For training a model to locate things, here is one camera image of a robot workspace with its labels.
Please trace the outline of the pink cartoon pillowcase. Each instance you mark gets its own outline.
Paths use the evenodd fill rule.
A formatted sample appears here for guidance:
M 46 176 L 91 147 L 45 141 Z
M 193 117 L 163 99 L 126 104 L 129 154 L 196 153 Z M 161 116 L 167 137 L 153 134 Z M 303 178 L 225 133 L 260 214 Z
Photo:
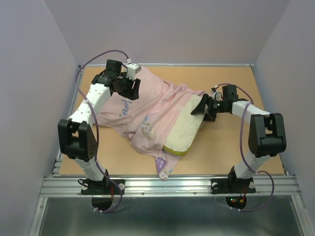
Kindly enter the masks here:
M 164 151 L 164 143 L 191 96 L 202 97 L 205 91 L 164 81 L 145 67 L 137 77 L 141 80 L 139 98 L 132 101 L 114 93 L 98 113 L 97 122 L 127 138 L 139 153 L 154 157 L 159 177 L 167 180 L 182 156 Z

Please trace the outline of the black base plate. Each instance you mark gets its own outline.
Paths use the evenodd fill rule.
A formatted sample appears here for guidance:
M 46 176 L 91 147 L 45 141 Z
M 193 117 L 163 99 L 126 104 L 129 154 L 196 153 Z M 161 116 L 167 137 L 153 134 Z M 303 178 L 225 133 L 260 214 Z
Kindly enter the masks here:
M 103 181 L 93 181 L 90 179 L 78 179 L 81 185 L 81 195 L 119 195 L 119 189 L 106 178 Z
M 255 185 L 253 179 L 236 179 L 229 181 L 228 178 L 212 178 L 210 179 L 212 194 L 241 194 L 255 193 Z

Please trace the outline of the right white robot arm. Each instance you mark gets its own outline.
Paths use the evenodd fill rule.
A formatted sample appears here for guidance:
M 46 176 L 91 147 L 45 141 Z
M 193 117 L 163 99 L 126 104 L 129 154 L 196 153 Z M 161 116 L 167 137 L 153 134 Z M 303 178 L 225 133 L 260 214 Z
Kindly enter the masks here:
M 214 122 L 219 113 L 230 113 L 241 118 L 240 135 L 244 124 L 249 124 L 248 147 L 244 154 L 243 137 L 239 138 L 242 160 L 233 166 L 227 177 L 211 181 L 211 193 L 239 193 L 248 190 L 255 192 L 253 177 L 262 173 L 260 167 L 270 158 L 286 149 L 284 118 L 280 113 L 270 113 L 257 108 L 251 97 L 239 98 L 239 86 L 220 84 L 212 88 L 213 95 L 204 94 L 191 115 L 203 114 L 204 121 Z

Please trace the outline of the aluminium front rail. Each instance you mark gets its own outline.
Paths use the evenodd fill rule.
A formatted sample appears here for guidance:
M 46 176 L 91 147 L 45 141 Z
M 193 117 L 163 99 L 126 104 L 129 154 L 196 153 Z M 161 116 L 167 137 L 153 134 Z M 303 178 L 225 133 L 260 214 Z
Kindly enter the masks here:
M 126 198 L 136 197 L 208 197 L 212 179 L 220 176 L 172 176 L 167 181 L 158 177 L 124 177 Z M 78 177 L 45 178 L 40 190 L 41 197 L 82 197 Z M 275 196 L 301 195 L 295 176 L 273 176 Z

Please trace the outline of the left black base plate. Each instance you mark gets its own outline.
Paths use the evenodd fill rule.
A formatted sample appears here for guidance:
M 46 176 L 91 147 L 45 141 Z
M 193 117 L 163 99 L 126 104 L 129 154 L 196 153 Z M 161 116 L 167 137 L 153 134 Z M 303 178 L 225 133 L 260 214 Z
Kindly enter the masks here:
M 78 179 L 81 185 L 81 195 L 119 195 L 119 189 L 106 178 L 103 181 L 93 181 L 90 179 Z

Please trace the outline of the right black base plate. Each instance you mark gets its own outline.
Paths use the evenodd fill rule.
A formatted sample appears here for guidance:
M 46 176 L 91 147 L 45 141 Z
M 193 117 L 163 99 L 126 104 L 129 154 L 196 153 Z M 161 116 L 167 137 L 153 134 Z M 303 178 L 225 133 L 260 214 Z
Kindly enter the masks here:
M 236 179 L 229 181 L 228 178 L 212 178 L 210 179 L 212 194 L 241 194 L 255 193 L 255 185 L 253 179 Z

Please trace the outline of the cream yellow pillow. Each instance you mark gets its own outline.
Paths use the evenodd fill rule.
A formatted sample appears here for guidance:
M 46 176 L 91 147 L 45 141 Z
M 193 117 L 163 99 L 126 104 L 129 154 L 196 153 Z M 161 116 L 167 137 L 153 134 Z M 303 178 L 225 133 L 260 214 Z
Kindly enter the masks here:
M 178 156 L 185 155 L 203 122 L 205 112 L 191 115 L 191 112 L 201 102 L 200 96 L 192 95 L 189 101 L 181 109 L 181 112 L 174 123 L 164 143 L 163 150 Z

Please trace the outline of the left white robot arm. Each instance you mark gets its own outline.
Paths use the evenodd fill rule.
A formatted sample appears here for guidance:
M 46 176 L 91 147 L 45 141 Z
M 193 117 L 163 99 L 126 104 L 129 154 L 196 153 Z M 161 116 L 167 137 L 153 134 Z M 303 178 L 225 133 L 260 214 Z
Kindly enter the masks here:
M 92 131 L 96 116 L 105 102 L 114 94 L 129 99 L 139 98 L 140 79 L 136 76 L 141 66 L 109 59 L 105 70 L 97 74 L 77 110 L 58 123 L 61 153 L 73 159 L 84 171 L 93 189 L 103 194 L 109 190 L 109 176 L 97 160 L 99 134 Z

